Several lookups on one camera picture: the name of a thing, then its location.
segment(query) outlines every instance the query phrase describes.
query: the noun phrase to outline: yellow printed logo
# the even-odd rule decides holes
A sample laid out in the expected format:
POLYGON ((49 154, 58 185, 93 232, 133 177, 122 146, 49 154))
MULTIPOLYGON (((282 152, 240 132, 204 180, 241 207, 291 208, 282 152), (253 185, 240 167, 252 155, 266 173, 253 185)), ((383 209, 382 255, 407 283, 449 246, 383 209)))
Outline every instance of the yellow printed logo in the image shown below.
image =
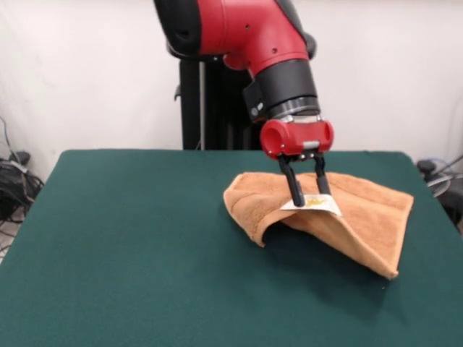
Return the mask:
POLYGON ((326 199, 312 197, 305 202, 306 207, 320 206, 326 204, 326 199))

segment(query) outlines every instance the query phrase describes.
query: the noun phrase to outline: table surface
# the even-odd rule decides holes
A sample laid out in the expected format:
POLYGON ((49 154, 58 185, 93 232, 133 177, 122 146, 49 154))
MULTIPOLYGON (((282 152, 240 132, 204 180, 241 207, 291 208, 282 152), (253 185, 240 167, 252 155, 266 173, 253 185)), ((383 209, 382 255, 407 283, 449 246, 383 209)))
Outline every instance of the table surface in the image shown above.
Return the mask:
POLYGON ((222 193, 277 172, 260 152, 65 152, 0 266, 1 345, 461 346, 463 244, 411 160, 327 163, 415 196, 395 281, 279 224, 249 241, 222 193))

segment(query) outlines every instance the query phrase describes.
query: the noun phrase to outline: black cable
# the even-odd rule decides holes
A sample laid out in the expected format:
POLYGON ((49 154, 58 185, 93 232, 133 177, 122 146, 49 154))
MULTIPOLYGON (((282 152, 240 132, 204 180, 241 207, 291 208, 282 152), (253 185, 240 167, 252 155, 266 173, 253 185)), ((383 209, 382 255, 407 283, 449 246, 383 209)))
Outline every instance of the black cable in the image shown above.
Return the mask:
POLYGON ((15 237, 16 237, 16 235, 7 233, 6 231, 3 231, 3 230, 0 230, 0 234, 3 234, 3 235, 8 236, 8 237, 12 237, 12 238, 15 238, 15 237))
POLYGON ((14 219, 13 215, 18 211, 18 208, 22 208, 23 218, 27 215, 44 183, 20 164, 20 160, 9 142, 7 123, 1 116, 0 121, 4 126, 5 142, 12 153, 10 158, 17 159, 11 161, 0 159, 0 222, 21 224, 21 218, 14 219))
POLYGON ((6 251, 8 248, 11 247, 12 244, 7 244, 5 247, 2 247, 0 248, 0 253, 2 253, 3 251, 6 251))
POLYGON ((442 169, 436 171, 435 173, 433 173, 433 175, 431 176, 431 178, 435 178, 437 175, 443 173, 445 170, 447 170, 448 168, 451 168, 453 165, 457 164, 458 162, 462 161, 463 160, 463 154, 460 155, 457 159, 455 159, 454 161, 450 162, 448 165, 444 166, 442 169))

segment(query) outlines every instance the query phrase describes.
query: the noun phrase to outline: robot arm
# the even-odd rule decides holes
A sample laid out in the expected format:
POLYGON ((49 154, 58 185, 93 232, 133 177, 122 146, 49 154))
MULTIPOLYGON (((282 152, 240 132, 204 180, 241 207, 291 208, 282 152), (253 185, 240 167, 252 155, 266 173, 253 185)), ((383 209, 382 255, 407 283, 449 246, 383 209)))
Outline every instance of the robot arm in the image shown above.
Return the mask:
POLYGON ((313 158, 321 194, 330 194, 323 152, 334 131, 320 117, 307 52, 307 34, 290 0, 154 0, 176 56, 223 56, 230 69, 247 70, 243 91, 250 118, 264 121, 264 152, 279 162, 292 199, 304 196, 290 166, 313 158))

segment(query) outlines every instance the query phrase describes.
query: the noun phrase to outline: red gripper housing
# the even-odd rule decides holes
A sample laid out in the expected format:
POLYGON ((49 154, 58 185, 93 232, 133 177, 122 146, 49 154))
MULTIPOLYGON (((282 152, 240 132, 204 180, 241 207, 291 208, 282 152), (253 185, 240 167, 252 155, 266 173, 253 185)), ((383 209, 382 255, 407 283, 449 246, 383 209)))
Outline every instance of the red gripper housing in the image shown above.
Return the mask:
POLYGON ((334 129, 329 121, 294 123, 272 119, 260 131, 262 149, 274 160, 281 154, 301 155, 308 150, 327 152, 333 140, 334 129))

